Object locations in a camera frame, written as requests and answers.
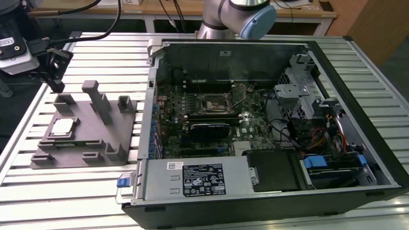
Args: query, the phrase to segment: motherboard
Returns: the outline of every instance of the motherboard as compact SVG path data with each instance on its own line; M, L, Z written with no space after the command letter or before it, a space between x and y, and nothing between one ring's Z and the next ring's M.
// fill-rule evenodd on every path
M239 156L273 149L266 89L253 82L158 84L162 159Z

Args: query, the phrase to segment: wooden cabinet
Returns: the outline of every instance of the wooden cabinet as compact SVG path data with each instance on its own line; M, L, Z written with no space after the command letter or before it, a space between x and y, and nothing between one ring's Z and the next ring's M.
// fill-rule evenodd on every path
M326 35L349 35L381 65L409 35L409 0L329 0L339 14Z

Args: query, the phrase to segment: slotted aluminum surface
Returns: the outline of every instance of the slotted aluminum surface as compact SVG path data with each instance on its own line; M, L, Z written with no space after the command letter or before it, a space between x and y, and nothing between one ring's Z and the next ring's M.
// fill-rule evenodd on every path
M82 33L82 36L98 33ZM114 33L101 41L70 46L73 60L65 73L65 92L76 100L89 100L81 92L84 80L97 80L108 99L129 95L138 101L134 130L130 142L129 165L121 167L29 169L30 157L54 112L50 105L56 94L38 93L38 106L28 119L26 127L10 150L0 173L0 226L1 229L106 229L137 230L137 223L116 204L116 178L135 169L138 133L149 67L146 44L150 38L193 38L190 34ZM386 142L409 169L409 109L390 83L371 63L341 37L267 36L263 39L315 40L335 67L351 93ZM331 94L326 82L323 86ZM409 197L370 203L347 213L330 217L293 218L189 229L406 229Z

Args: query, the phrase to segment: floor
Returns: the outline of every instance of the floor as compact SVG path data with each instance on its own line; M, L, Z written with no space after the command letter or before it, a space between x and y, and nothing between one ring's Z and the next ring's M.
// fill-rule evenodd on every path
M52 38L62 38L69 35L70 31L98 32L105 31L112 23L112 20L90 20L84 23L80 20L58 21L41 20L42 29L45 34L52 35ZM189 31L197 28L197 22L187 24ZM169 23L163 21L155 22L155 27L161 32L173 33L173 28ZM143 22L141 20L122 20L118 23L116 32L145 32ZM395 88L401 91L406 100L409 100L409 39L402 43L395 53L389 58L387 62L381 66L381 71L387 76ZM6 111L0 113L0 152L5 147L8 138L13 134L20 119L30 104L34 94L40 87L38 80L28 78L1 78L14 91L10 98L0 98L0 108L8 108Z
M409 100L409 38L398 47L379 70L401 92L405 99Z

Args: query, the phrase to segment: power supply label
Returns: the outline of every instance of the power supply label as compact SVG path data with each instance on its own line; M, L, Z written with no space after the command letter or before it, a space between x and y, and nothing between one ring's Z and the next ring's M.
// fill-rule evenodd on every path
M225 194L221 164L183 166L183 196L213 196Z

